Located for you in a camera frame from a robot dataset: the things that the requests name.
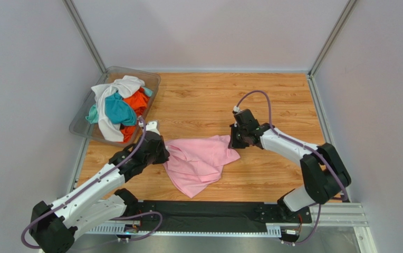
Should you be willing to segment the pink t shirt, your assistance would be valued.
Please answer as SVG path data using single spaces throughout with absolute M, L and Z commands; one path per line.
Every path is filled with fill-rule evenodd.
M 170 156 L 164 168 L 174 186 L 189 198 L 201 193 L 222 177 L 225 165 L 239 160 L 229 148 L 229 135 L 175 139 L 166 142 Z

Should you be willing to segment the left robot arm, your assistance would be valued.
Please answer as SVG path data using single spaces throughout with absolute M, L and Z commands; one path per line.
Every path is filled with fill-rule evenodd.
M 152 164 L 168 161 L 169 152 L 157 120 L 139 118 L 142 135 L 137 143 L 115 153 L 88 181 L 47 204 L 36 204 L 21 242 L 43 252 L 67 252 L 77 239 L 108 220 L 138 217 L 137 198 L 122 185 Z

